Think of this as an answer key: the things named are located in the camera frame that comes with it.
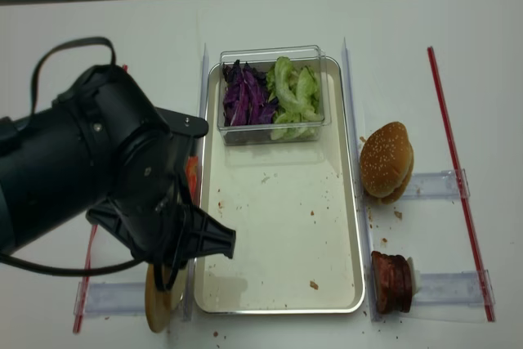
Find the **metal tray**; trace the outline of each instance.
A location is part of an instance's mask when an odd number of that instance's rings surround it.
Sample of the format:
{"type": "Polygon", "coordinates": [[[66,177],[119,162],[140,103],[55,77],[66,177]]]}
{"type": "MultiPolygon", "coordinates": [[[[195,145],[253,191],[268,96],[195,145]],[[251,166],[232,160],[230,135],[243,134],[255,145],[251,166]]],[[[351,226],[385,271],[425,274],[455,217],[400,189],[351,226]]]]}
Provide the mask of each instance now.
{"type": "Polygon", "coordinates": [[[203,311],[349,313],[364,300],[342,77],[335,60],[326,64],[332,122],[321,138],[269,145],[224,146],[220,67],[209,73],[201,207],[235,229],[237,241],[232,260],[196,262],[203,311]]]}

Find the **sesame seed bun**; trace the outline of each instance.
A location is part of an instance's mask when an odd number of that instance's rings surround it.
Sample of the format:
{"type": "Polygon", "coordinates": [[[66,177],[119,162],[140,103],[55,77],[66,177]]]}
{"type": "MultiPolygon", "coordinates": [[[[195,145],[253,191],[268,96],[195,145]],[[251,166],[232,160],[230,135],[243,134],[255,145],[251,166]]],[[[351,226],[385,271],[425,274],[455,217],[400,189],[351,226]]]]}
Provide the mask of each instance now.
{"type": "Polygon", "coordinates": [[[360,156],[361,181],[369,195],[391,204],[405,192],[414,166],[414,151],[402,123],[389,123],[365,142],[360,156]]]}

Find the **purple cabbage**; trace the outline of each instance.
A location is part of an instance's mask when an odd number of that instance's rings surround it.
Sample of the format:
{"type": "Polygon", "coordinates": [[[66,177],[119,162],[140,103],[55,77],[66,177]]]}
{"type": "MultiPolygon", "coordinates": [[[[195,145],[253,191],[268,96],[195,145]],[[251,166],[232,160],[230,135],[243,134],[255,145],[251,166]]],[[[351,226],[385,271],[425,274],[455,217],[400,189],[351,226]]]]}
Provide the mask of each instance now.
{"type": "Polygon", "coordinates": [[[278,108],[278,100],[267,102],[266,74],[245,63],[243,69],[237,60],[232,67],[224,66],[223,77],[227,82],[223,98],[226,126],[270,124],[278,108]]]}

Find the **red stripe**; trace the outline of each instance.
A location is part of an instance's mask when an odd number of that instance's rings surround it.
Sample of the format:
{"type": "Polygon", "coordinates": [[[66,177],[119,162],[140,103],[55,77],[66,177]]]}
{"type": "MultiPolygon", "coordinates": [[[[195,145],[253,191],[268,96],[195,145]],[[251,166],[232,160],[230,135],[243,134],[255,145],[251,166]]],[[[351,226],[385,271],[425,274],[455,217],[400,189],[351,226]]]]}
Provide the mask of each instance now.
{"type": "MultiPolygon", "coordinates": [[[[98,225],[91,226],[91,235],[89,236],[89,245],[87,246],[87,255],[85,257],[84,269],[91,268],[91,247],[92,247],[92,241],[95,239],[97,227],[98,227],[98,225]]],[[[85,307],[88,287],[89,287],[89,277],[83,277],[82,284],[80,287],[80,292],[81,292],[80,305],[78,306],[78,313],[74,317],[73,333],[75,333],[75,334],[80,333],[80,329],[82,328],[83,308],[85,307]]]]}
{"type": "Polygon", "coordinates": [[[483,299],[485,302],[485,312],[487,320],[494,322],[494,304],[490,297],[490,292],[487,289],[483,261],[481,260],[480,245],[477,241],[476,231],[474,230],[474,223],[472,222],[472,211],[471,206],[468,203],[468,197],[465,194],[465,188],[463,187],[462,169],[459,164],[458,150],[454,142],[454,135],[452,134],[452,128],[450,127],[449,112],[447,111],[447,105],[445,104],[445,96],[443,95],[443,87],[441,86],[440,72],[438,71],[438,64],[436,63],[436,55],[434,48],[429,47],[427,49],[428,59],[431,62],[432,77],[434,78],[434,84],[436,85],[436,94],[438,101],[440,102],[441,117],[443,118],[443,125],[445,126],[445,133],[447,134],[447,142],[449,143],[450,156],[452,158],[452,164],[456,177],[458,179],[459,192],[461,194],[461,204],[463,206],[463,214],[465,215],[465,222],[467,223],[468,238],[471,241],[472,254],[474,256],[474,263],[476,264],[476,270],[480,280],[481,289],[483,292],[483,299]]]}

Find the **clear plastic container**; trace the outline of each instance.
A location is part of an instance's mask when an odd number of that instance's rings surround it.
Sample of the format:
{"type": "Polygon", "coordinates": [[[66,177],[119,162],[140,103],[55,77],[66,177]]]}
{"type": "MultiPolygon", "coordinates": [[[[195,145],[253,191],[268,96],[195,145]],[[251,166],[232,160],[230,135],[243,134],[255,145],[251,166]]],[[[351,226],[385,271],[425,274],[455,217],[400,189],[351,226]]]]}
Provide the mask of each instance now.
{"type": "Polygon", "coordinates": [[[257,71],[268,72],[281,56],[287,56],[299,73],[304,66],[309,66],[320,84],[318,122],[257,124],[246,126],[226,126],[222,106],[227,83],[221,73],[219,99],[217,105],[217,127],[226,145],[250,145],[260,143],[316,141],[320,138],[321,128],[330,123],[329,92],[325,71],[325,58],[316,45],[306,47],[287,47],[259,49],[251,51],[226,51],[221,54],[220,67],[232,66],[239,60],[242,68],[245,62],[257,71]]]}

